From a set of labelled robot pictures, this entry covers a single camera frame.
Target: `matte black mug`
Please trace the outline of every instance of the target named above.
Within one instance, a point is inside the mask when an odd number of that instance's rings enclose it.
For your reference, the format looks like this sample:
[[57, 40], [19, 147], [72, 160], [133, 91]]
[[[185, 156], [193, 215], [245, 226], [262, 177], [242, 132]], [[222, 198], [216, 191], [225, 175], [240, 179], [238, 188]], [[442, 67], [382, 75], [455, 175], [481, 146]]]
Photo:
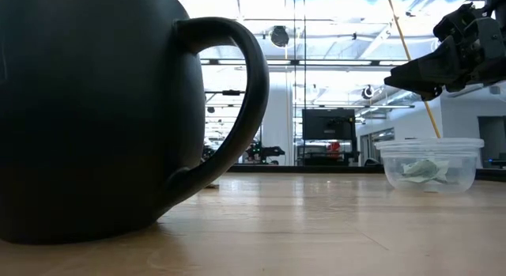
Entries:
[[[0, 0], [0, 238], [58, 244], [154, 223], [225, 172], [266, 109], [256, 38], [188, 20], [177, 0]], [[221, 148], [198, 165], [198, 53], [233, 44], [247, 90]]]

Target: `plastic bowl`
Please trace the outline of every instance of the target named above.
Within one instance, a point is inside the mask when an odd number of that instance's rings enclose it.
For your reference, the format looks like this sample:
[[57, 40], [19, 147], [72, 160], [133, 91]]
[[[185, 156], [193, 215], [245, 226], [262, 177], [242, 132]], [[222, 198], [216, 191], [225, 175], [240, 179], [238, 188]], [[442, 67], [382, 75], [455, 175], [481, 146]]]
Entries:
[[457, 193], [473, 185], [477, 138], [431, 138], [378, 142], [388, 182], [396, 189]]

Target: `wooden table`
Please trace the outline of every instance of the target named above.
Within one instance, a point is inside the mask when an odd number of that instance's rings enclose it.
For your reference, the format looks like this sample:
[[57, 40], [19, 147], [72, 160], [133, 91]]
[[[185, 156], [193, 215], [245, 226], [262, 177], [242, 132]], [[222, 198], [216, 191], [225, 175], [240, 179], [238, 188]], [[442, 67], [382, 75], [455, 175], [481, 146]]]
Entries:
[[393, 191], [381, 175], [227, 175], [152, 228], [0, 242], [0, 275], [506, 275], [506, 183]]

